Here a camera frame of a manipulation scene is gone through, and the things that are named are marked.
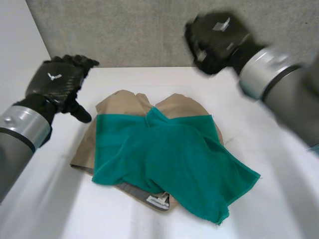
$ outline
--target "concrete wall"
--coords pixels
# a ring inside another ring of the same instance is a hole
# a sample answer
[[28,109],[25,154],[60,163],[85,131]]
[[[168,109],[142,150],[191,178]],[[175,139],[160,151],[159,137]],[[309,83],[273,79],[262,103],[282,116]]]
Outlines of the concrete wall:
[[53,55],[100,67],[190,66],[183,31],[199,12],[232,9],[259,40],[309,62],[319,50],[318,0],[27,0]]

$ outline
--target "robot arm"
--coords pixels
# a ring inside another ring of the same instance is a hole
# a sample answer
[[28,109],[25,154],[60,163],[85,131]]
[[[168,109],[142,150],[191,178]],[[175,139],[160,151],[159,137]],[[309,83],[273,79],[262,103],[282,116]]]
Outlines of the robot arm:
[[243,93],[261,100],[319,154],[319,57],[303,67],[280,49],[257,44],[229,12],[198,16],[186,25],[185,38],[201,71],[233,67]]
[[33,76],[25,99],[0,116],[0,202],[35,151],[50,139],[56,113],[91,121],[76,97],[89,70],[98,64],[85,56],[68,55],[45,61]]

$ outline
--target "white table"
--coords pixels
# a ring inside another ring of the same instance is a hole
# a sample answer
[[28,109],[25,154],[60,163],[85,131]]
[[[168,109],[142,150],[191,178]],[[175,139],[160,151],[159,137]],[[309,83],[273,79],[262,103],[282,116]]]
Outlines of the white table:
[[[243,97],[232,71],[207,78],[193,68],[98,68],[78,101],[95,105],[121,89],[155,104],[172,93],[214,116],[225,147],[262,175],[221,226],[181,206],[161,214],[69,166],[87,125],[57,115],[53,135],[0,206],[1,239],[314,239],[319,231],[319,159],[259,103]],[[10,102],[3,101],[1,106]]]

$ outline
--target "teal towel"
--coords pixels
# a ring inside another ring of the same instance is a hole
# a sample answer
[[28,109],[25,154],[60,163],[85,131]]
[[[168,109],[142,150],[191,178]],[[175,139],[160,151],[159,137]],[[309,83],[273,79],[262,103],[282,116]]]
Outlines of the teal towel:
[[220,224],[227,206],[259,177],[219,143],[212,116],[168,119],[156,108],[146,117],[98,115],[95,183],[166,191],[191,213]]

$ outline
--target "clothing tag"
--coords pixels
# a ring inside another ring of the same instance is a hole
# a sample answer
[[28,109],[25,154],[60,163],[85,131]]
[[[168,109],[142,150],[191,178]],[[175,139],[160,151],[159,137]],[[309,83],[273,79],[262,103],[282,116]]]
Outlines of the clothing tag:
[[163,208],[163,209],[169,209],[169,203],[165,203],[167,196],[164,196],[162,198],[155,198],[152,196],[149,196],[146,201],[148,201],[149,203],[152,203],[153,205],[159,207],[159,208]]

